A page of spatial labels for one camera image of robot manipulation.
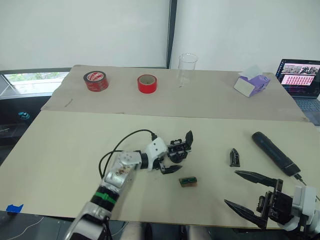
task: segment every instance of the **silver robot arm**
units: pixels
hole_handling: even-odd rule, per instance
[[[133,178],[136,169],[153,169],[154,161],[168,151],[167,145],[157,137],[140,151],[120,152],[113,166],[105,174],[98,189],[80,214],[70,225],[65,240],[102,240],[106,236],[106,222],[126,183]]]
[[[292,199],[290,221],[285,224],[278,223],[279,227],[286,231],[293,231],[301,223],[302,218],[306,229],[301,226],[301,232],[306,231],[310,236],[315,236],[320,233],[320,211],[316,209],[317,190],[310,186],[295,186],[295,191]]]

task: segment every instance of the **green band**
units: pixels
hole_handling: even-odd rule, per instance
[[[192,184],[196,182],[197,182],[197,179],[195,177],[189,177],[181,180],[182,184]]]
[[[96,192],[95,196],[102,198],[103,200],[107,200],[108,202],[112,203],[112,204],[116,204],[116,201],[114,199],[112,199],[111,197],[109,197],[108,194],[106,193],[101,193],[101,192]]]

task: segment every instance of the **laptop keyboard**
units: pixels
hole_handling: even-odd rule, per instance
[[[295,102],[302,111],[320,112],[320,101],[316,99],[295,99]]]

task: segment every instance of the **window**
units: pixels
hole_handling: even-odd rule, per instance
[[[6,87],[0,90],[0,98],[51,95],[68,73],[68,71],[4,72],[0,75],[0,82],[5,82]]]

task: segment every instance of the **white wall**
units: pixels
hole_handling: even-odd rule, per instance
[[[0,0],[0,70],[164,67],[170,0]]]
[[[320,0],[178,0],[171,68],[188,52],[198,70],[320,60]]]

